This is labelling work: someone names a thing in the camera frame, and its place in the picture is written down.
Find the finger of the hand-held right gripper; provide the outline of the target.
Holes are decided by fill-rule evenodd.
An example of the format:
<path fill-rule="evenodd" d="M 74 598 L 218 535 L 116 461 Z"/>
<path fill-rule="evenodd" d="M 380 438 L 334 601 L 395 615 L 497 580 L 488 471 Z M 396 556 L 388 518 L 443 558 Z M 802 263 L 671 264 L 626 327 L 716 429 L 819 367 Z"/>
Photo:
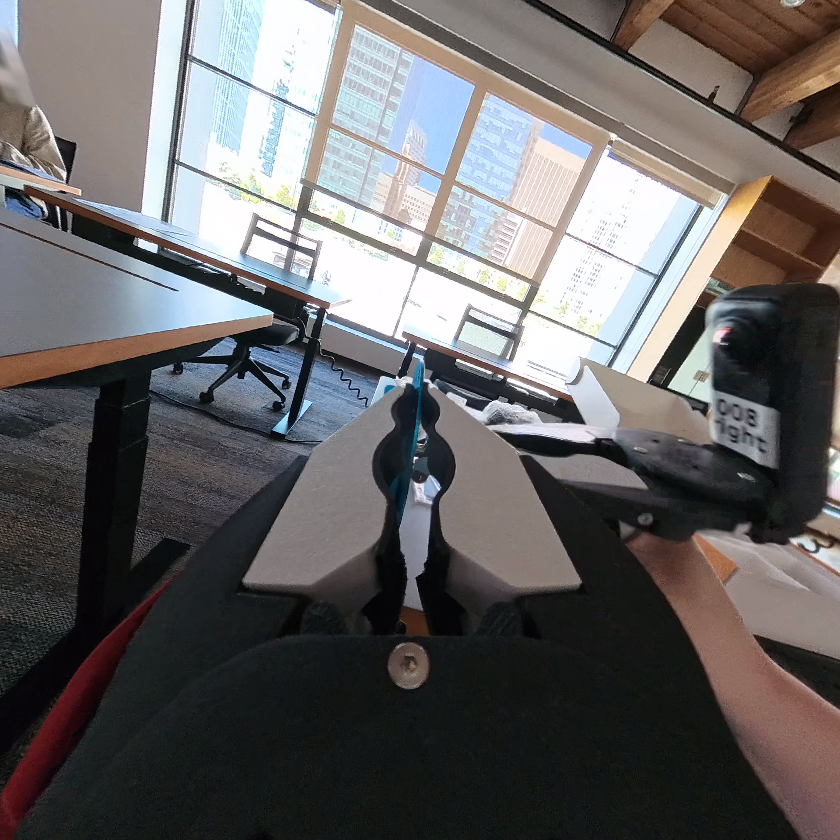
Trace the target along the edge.
<path fill-rule="evenodd" d="M 712 443 L 706 415 L 687 400 L 592 360 L 572 363 L 566 386 L 584 424 L 671 434 L 699 445 Z"/>
<path fill-rule="evenodd" d="M 624 462 L 606 454 L 617 429 L 587 424 L 496 424 L 489 430 L 511 446 L 532 455 L 557 480 L 646 489 Z"/>

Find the black office chair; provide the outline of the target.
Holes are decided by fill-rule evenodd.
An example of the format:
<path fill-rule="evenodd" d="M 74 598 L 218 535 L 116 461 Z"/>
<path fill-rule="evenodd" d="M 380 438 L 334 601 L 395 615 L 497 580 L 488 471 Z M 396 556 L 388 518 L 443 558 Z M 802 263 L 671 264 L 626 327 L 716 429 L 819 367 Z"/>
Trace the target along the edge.
<path fill-rule="evenodd" d="M 246 375 L 255 377 L 262 385 L 271 390 L 277 397 L 271 409 L 283 413 L 286 409 L 287 397 L 285 391 L 291 387 L 290 377 L 275 368 L 255 360 L 252 350 L 276 350 L 294 343 L 301 344 L 306 336 L 302 321 L 287 322 L 275 318 L 273 323 L 264 328 L 248 332 L 241 332 L 233 336 L 234 350 L 230 355 L 202 356 L 191 360 L 195 364 L 222 365 L 222 373 L 204 392 L 198 396 L 199 402 L 209 404 L 214 402 L 215 391 L 228 380 L 236 377 L 244 380 Z"/>

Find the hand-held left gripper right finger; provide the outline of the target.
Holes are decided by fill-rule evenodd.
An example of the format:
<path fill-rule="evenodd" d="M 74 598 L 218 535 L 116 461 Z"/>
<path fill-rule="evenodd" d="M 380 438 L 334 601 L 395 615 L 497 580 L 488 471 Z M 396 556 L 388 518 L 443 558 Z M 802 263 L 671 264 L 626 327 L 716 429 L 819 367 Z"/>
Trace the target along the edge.
<path fill-rule="evenodd" d="M 439 484 L 425 562 L 433 635 L 466 635 L 493 604 L 582 585 L 516 449 L 425 385 L 425 456 Z"/>

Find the red plastic bin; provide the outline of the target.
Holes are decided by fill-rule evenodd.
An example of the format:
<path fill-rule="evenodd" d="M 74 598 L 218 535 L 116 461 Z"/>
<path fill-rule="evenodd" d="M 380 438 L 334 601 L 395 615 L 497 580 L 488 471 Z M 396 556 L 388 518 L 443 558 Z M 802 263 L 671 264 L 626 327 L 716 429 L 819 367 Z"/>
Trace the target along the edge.
<path fill-rule="evenodd" d="M 77 746 L 133 636 L 168 585 L 163 584 L 105 636 L 71 677 L 2 790 L 2 839 L 14 837 Z"/>

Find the wooden shelf unit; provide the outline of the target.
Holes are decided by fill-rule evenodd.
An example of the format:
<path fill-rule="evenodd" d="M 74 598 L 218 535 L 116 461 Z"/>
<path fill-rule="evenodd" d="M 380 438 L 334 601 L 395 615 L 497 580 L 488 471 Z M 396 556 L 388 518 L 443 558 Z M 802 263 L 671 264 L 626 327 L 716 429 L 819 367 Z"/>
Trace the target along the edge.
<path fill-rule="evenodd" d="M 726 245 L 710 281 L 721 288 L 820 282 L 838 256 L 838 211 L 772 176 L 741 184 L 720 222 Z"/>

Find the frosted glass door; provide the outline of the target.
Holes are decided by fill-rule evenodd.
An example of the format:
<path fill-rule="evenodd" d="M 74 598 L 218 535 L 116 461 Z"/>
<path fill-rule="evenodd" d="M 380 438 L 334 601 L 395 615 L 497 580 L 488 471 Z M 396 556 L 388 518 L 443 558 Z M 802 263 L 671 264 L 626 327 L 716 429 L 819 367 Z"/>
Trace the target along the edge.
<path fill-rule="evenodd" d="M 654 372 L 648 377 L 648 384 L 681 394 L 695 402 L 708 400 L 710 339 L 706 331 L 707 309 L 714 300 L 730 291 L 730 285 L 709 279 Z"/>

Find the blue round metal plate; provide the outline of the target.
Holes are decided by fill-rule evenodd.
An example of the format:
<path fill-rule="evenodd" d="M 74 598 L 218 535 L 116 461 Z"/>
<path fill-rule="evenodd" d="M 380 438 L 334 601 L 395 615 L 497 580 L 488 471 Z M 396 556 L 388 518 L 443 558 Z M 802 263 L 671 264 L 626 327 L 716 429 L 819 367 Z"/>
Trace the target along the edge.
<path fill-rule="evenodd" d="M 425 363 L 419 361 L 410 384 L 406 384 L 402 397 L 396 401 L 398 409 L 397 470 L 390 485 L 395 504 L 397 523 L 401 523 L 410 484 L 417 441 L 422 423 L 422 397 L 425 381 Z"/>

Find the dark slat-back chair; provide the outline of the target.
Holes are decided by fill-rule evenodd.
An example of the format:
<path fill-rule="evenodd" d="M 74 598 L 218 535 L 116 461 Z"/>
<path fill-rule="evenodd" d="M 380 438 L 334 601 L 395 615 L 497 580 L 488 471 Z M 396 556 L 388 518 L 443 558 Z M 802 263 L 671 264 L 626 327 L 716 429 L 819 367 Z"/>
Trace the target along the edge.
<path fill-rule="evenodd" d="M 485 359 L 505 362 L 515 357 L 523 327 L 468 305 L 455 333 L 454 346 Z"/>
<path fill-rule="evenodd" d="M 240 255 L 315 281 L 322 241 L 253 213 Z"/>

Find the tall city-view window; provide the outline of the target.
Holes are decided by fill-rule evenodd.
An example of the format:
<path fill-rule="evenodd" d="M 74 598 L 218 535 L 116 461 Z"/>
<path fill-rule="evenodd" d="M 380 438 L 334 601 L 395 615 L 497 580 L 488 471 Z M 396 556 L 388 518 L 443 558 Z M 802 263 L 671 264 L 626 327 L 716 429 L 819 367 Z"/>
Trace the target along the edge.
<path fill-rule="evenodd" d="M 186 3 L 164 216 L 320 239 L 316 281 L 380 339 L 472 305 L 565 374 L 636 349 L 723 192 L 361 3 Z"/>

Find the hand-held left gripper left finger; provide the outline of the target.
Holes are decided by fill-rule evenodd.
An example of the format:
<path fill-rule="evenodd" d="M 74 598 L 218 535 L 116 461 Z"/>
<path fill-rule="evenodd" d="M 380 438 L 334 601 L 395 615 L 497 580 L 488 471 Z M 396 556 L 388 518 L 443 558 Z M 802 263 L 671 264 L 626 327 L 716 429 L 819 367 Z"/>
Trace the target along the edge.
<path fill-rule="evenodd" d="M 329 602 L 393 633 L 406 593 L 407 481 L 408 386 L 399 385 L 312 450 L 244 589 Z"/>

